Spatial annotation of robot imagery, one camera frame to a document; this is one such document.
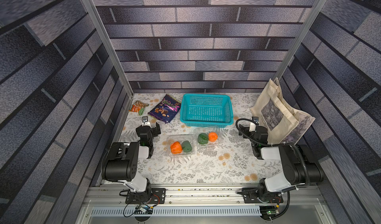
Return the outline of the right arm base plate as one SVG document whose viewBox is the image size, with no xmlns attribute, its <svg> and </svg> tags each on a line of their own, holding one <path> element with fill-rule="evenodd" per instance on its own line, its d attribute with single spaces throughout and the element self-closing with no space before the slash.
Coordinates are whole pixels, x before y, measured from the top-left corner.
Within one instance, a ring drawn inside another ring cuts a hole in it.
<svg viewBox="0 0 381 224">
<path fill-rule="evenodd" d="M 268 192 L 258 188 L 242 188 L 237 192 L 242 195 L 245 204 L 280 204 L 283 198 L 280 193 Z"/>
</svg>

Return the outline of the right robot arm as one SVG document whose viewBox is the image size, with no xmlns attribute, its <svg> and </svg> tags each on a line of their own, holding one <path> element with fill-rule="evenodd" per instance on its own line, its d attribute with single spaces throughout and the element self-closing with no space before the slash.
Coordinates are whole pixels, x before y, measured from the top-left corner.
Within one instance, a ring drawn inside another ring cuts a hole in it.
<svg viewBox="0 0 381 224">
<path fill-rule="evenodd" d="M 256 188 L 242 188 L 238 194 L 244 197 L 245 203 L 280 204 L 286 192 L 323 181 L 323 170 L 307 145 L 287 142 L 270 145 L 267 143 L 268 132 L 265 127 L 251 129 L 236 123 L 236 128 L 240 136 L 251 141 L 257 159 L 277 160 L 282 166 L 279 173 L 262 178 Z"/>
</svg>

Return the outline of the green fruit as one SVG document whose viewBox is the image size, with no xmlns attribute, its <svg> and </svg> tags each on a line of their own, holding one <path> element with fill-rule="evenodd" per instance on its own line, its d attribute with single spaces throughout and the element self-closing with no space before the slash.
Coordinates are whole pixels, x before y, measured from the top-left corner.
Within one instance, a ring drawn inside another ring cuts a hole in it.
<svg viewBox="0 0 381 224">
<path fill-rule="evenodd" d="M 190 153 L 192 151 L 192 144 L 190 141 L 183 141 L 181 147 L 184 153 Z"/>
<path fill-rule="evenodd" d="M 206 145 L 208 144 L 208 134 L 207 133 L 200 133 L 198 136 L 197 136 L 197 142 L 200 144 L 200 145 Z"/>
</svg>

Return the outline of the clear plastic container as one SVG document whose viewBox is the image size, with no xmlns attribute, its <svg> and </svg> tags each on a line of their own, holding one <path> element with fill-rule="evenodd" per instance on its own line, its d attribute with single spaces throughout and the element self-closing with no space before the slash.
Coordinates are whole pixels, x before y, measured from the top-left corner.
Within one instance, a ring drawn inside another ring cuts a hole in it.
<svg viewBox="0 0 381 224">
<path fill-rule="evenodd" d="M 222 135 L 220 134 L 220 130 L 216 126 L 198 127 L 194 129 L 193 136 L 195 139 L 195 143 L 199 147 L 219 145 L 223 141 Z"/>
<path fill-rule="evenodd" d="M 169 135 L 166 141 L 169 156 L 190 156 L 196 152 L 193 135 Z"/>
</svg>

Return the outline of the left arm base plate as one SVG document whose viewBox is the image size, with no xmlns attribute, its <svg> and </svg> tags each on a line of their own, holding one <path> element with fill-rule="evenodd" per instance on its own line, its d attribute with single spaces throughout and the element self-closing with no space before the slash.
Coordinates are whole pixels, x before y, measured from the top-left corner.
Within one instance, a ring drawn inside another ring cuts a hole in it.
<svg viewBox="0 0 381 224">
<path fill-rule="evenodd" d="M 120 192 L 120 195 L 126 198 L 126 204 L 144 203 L 149 206 L 156 206 L 165 203 L 166 191 L 167 189 L 165 188 L 151 188 L 145 192 L 138 193 L 124 190 L 123 193 Z"/>
</svg>

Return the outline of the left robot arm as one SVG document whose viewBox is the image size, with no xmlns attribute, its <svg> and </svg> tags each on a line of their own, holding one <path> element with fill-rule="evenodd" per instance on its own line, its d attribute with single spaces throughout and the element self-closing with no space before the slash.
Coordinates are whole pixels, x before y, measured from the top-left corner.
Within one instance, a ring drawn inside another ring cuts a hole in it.
<svg viewBox="0 0 381 224">
<path fill-rule="evenodd" d="M 126 201 L 147 203 L 153 196 L 149 179 L 138 172 L 139 159 L 150 159 L 154 152 L 153 140 L 161 134 L 160 125 L 150 122 L 136 128 L 140 138 L 136 142 L 114 142 L 103 157 L 101 176 L 111 182 L 124 184 L 127 190 Z"/>
</svg>

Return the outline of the orange fruit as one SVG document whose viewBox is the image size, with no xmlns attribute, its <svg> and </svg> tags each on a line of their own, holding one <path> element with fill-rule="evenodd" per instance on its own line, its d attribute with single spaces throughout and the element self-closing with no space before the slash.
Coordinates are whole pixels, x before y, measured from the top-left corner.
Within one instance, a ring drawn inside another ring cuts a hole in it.
<svg viewBox="0 0 381 224">
<path fill-rule="evenodd" d="M 208 134 L 208 141 L 211 143 L 214 143 L 218 140 L 218 134 L 215 132 L 209 132 Z"/>
<path fill-rule="evenodd" d="M 172 154 L 181 154 L 182 153 L 182 147 L 181 147 L 181 143 L 180 142 L 174 142 L 171 146 L 170 146 L 170 151 Z"/>
</svg>

